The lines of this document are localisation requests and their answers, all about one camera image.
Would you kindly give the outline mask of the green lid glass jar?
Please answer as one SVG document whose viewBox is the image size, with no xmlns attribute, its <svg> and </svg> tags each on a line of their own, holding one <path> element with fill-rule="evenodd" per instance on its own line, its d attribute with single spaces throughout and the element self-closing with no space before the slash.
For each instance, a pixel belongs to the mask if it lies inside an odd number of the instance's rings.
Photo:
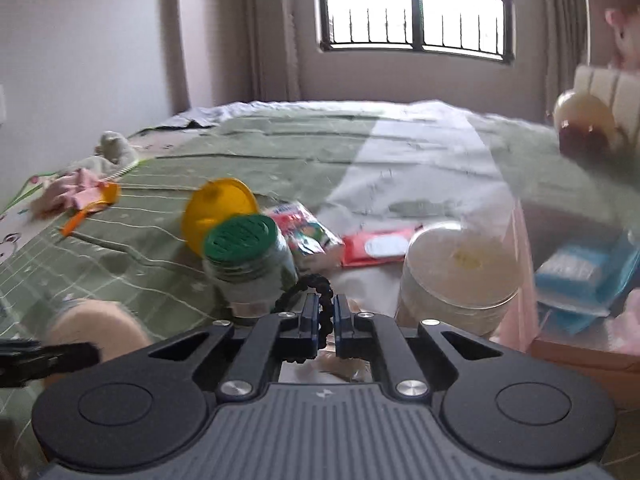
<svg viewBox="0 0 640 480">
<path fill-rule="evenodd" d="M 204 240 L 203 268 L 216 305 L 243 320 L 271 313 L 298 280 L 288 243 L 264 214 L 236 216 L 211 229 Z"/>
</svg>

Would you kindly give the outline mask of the colourful snack packet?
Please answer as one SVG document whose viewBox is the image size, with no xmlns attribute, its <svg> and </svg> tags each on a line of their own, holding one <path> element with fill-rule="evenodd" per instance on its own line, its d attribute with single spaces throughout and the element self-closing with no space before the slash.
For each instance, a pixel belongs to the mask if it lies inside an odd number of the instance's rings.
<svg viewBox="0 0 640 480">
<path fill-rule="evenodd" d="M 342 263 L 344 242 L 299 202 L 264 210 L 282 232 L 297 270 L 303 274 L 331 271 Z"/>
</svg>

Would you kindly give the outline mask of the yellow silicone band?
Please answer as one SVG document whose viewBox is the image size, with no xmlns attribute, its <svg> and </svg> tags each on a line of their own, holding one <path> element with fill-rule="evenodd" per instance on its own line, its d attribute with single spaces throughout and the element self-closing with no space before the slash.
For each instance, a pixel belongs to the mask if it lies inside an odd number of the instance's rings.
<svg viewBox="0 0 640 480">
<path fill-rule="evenodd" d="M 208 232 L 235 216 L 258 214 L 253 192 L 235 178 L 207 181 L 192 195 L 181 219 L 181 234 L 194 254 L 203 255 Z"/>
</svg>

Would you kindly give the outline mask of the blue tissue pack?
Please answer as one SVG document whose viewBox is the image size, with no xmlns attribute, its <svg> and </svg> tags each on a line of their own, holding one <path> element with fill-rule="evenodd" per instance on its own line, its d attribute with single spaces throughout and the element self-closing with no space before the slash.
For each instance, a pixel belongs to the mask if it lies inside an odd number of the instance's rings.
<svg viewBox="0 0 640 480">
<path fill-rule="evenodd" d="M 565 243 L 535 272 L 537 302 L 574 336 L 610 316 L 638 269 L 639 245 L 628 232 L 609 245 Z"/>
</svg>

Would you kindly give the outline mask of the red wet wipe pack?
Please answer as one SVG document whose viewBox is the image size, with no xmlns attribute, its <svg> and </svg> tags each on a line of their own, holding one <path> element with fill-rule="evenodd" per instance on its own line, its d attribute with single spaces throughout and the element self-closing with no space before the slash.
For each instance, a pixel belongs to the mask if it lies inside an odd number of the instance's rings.
<svg viewBox="0 0 640 480">
<path fill-rule="evenodd" d="M 379 266 L 404 260 L 416 232 L 422 226 L 386 231 L 360 231 L 343 238 L 343 268 Z"/>
</svg>

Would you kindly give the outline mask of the beige oval zip case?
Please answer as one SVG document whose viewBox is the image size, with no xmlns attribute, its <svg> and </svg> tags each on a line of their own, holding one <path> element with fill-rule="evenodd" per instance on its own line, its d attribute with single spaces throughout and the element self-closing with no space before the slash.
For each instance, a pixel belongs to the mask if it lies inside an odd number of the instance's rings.
<svg viewBox="0 0 640 480">
<path fill-rule="evenodd" d="M 152 344 L 142 324 L 119 302 L 96 299 L 66 301 L 43 334 L 46 344 L 90 342 L 100 362 L 111 361 Z"/>
</svg>

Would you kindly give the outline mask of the clear jar brown label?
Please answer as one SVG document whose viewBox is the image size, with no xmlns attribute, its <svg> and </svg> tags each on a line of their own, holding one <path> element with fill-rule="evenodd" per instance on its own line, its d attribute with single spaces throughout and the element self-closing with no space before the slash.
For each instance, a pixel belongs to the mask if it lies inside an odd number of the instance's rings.
<svg viewBox="0 0 640 480">
<path fill-rule="evenodd" d="M 488 337 L 518 296 L 522 271 L 503 242 L 456 220 L 432 222 L 410 240 L 396 321 L 426 318 Z"/>
</svg>

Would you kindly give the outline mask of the green checked bedsheet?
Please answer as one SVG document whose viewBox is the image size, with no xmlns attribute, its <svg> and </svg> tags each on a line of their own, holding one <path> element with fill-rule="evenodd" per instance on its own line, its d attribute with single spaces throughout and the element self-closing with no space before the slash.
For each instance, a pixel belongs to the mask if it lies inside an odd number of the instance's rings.
<svg viewBox="0 0 640 480">
<path fill-rule="evenodd" d="M 442 104 L 258 106 L 1 228 L 1 474 L 603 479 L 616 414 L 518 350 L 528 237 L 639 232 L 639 181 Z"/>
</svg>

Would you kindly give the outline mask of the pink cloth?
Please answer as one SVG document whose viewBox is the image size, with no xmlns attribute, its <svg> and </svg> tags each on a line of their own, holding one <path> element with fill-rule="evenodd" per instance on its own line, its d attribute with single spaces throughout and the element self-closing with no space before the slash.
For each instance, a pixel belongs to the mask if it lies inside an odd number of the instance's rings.
<svg viewBox="0 0 640 480">
<path fill-rule="evenodd" d="M 101 198 L 105 182 L 86 168 L 76 169 L 52 181 L 30 210 L 37 217 L 66 210 L 83 210 Z"/>
</svg>

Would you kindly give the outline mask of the orange plastic spoon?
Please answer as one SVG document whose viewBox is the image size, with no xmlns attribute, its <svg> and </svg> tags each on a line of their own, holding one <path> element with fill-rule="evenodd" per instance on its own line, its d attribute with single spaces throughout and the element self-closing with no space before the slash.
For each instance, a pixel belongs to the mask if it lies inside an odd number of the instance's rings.
<svg viewBox="0 0 640 480">
<path fill-rule="evenodd" d="M 68 237 L 78 226 L 88 217 L 89 214 L 97 210 L 116 204 L 120 197 L 120 185 L 116 182 L 106 182 L 99 186 L 100 196 L 92 203 L 88 203 L 80 211 L 77 211 L 70 220 L 68 220 L 61 229 L 62 237 Z"/>
</svg>

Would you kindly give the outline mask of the grey plush toy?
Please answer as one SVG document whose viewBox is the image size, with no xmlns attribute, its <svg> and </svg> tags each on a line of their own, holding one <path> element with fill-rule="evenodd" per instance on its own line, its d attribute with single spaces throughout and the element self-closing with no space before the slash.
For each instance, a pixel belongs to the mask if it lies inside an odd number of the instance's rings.
<svg viewBox="0 0 640 480">
<path fill-rule="evenodd" d="M 113 131 L 102 134 L 94 154 L 98 158 L 102 174 L 125 171 L 139 162 L 137 150 L 122 134 Z"/>
</svg>

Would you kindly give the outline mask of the pink cardboard box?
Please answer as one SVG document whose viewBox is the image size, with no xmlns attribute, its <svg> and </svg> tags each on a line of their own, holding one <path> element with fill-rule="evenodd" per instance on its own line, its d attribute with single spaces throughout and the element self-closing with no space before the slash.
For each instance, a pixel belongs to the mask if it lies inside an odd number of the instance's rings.
<svg viewBox="0 0 640 480">
<path fill-rule="evenodd" d="M 504 234 L 523 273 L 491 338 L 577 370 L 639 406 L 639 242 L 579 214 L 517 203 Z"/>
</svg>

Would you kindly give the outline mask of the beige curtain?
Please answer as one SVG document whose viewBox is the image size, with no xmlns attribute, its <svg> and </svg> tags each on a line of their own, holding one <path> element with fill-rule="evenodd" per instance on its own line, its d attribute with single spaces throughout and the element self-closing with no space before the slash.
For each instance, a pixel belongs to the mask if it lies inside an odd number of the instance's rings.
<svg viewBox="0 0 640 480">
<path fill-rule="evenodd" d="M 299 101 L 293 0 L 245 0 L 252 88 L 261 101 Z"/>
</svg>

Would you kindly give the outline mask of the cream round plush toy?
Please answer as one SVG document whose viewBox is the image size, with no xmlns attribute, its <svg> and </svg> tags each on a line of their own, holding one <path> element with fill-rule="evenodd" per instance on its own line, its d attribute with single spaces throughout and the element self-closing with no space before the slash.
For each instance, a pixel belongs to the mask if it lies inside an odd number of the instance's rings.
<svg viewBox="0 0 640 480">
<path fill-rule="evenodd" d="M 556 100 L 552 113 L 560 153 L 576 160 L 605 160 L 627 144 L 612 110 L 591 93 L 568 90 Z"/>
</svg>

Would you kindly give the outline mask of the pink bunny plush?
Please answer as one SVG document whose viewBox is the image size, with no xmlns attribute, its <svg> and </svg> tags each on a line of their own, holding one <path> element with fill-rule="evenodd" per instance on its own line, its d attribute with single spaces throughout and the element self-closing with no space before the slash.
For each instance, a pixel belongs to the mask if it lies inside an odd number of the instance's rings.
<svg viewBox="0 0 640 480">
<path fill-rule="evenodd" d="M 624 72 L 639 71 L 639 0 L 611 3 L 604 11 L 612 32 L 612 52 L 608 66 Z"/>
</svg>

